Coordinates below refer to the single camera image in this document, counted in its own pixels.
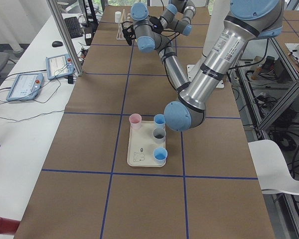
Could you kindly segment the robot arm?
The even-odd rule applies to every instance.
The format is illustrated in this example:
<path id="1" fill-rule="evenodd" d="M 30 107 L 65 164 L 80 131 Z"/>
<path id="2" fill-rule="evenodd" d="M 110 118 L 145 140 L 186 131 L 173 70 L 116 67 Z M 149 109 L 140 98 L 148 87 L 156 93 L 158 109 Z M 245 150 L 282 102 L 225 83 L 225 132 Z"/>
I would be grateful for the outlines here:
<path id="1" fill-rule="evenodd" d="M 192 31 L 192 20 L 196 14 L 191 0 L 170 0 L 159 17 L 151 16 L 150 23 L 156 33 L 171 30 L 188 36 Z"/>
<path id="2" fill-rule="evenodd" d="M 177 91 L 177 100 L 164 109 L 166 125 L 185 131 L 202 124 L 206 102 L 240 52 L 250 40 L 272 38 L 282 30 L 282 0 L 232 0 L 224 18 L 224 29 L 208 55 L 199 63 L 193 79 L 185 76 L 165 29 L 189 35 L 196 8 L 190 0 L 171 0 L 162 15 L 151 17 L 148 7 L 136 2 L 131 7 L 132 31 L 139 51 L 156 51 Z"/>

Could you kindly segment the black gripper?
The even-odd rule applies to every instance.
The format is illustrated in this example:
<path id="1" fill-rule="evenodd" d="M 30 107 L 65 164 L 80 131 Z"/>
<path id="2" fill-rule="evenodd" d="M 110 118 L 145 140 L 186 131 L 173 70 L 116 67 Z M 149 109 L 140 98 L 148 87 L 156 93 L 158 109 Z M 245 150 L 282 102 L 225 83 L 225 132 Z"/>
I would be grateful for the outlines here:
<path id="1" fill-rule="evenodd" d="M 128 45 L 132 45 L 133 40 L 136 39 L 134 25 L 132 21 L 122 22 L 122 33 Z"/>

